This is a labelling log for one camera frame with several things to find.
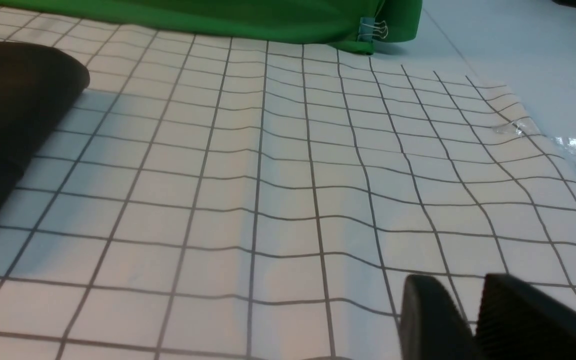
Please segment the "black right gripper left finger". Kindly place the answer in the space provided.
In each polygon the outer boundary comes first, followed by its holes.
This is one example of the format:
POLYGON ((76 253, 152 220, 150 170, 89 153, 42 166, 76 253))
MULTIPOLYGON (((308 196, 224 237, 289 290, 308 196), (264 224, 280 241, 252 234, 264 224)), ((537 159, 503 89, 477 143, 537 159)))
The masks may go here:
POLYGON ((473 333, 433 276, 409 275, 398 337, 403 360, 482 360, 473 333))

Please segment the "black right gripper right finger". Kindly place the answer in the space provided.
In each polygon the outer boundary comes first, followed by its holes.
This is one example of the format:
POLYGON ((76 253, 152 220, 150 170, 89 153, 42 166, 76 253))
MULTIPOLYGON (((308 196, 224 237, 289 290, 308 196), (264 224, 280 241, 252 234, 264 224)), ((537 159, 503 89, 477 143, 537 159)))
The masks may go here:
POLYGON ((515 276, 489 273, 474 341, 488 360, 576 360, 576 312, 515 276))

